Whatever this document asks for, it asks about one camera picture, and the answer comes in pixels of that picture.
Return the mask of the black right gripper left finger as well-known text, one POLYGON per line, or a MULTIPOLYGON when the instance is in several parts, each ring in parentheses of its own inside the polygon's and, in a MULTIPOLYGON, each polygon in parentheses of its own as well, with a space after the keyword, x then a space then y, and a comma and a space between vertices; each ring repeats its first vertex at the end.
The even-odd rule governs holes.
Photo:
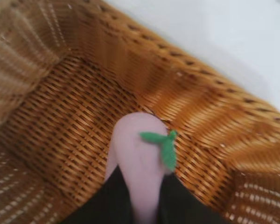
POLYGON ((123 175, 116 167, 101 189, 66 218, 68 224, 132 224, 133 212, 123 175))

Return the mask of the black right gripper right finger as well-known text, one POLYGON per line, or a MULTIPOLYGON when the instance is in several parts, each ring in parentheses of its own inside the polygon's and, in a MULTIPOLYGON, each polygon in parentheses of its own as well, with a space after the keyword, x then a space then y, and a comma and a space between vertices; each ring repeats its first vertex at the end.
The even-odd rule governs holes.
POLYGON ((170 174, 161 185, 159 223, 225 224, 227 221, 193 196, 176 175, 170 174))

